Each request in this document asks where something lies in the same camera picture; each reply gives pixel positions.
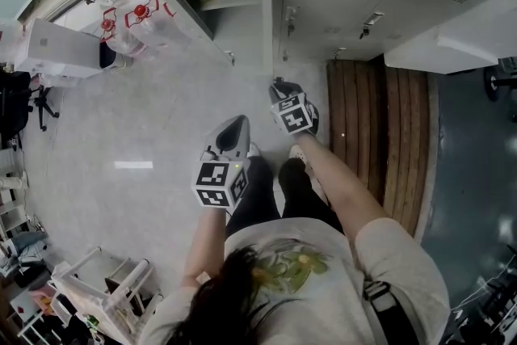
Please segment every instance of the person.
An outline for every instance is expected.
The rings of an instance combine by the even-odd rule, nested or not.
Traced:
[[[315,137],[296,140],[278,177],[282,217],[273,174],[255,151],[228,224],[224,209],[202,213],[179,289],[158,306],[141,345],[373,344],[367,281],[404,292],[426,342],[440,340],[448,294],[432,259]],[[312,189],[306,164],[331,207]],[[402,327],[394,318],[393,331]]]

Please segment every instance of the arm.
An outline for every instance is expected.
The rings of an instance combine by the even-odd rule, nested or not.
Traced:
[[[351,242],[370,221],[387,217],[347,165],[307,133],[296,137]]]
[[[200,284],[195,278],[204,271],[210,277],[219,274],[225,260],[225,227],[226,211],[223,208],[206,208],[203,211],[188,252],[182,287],[198,288]]]

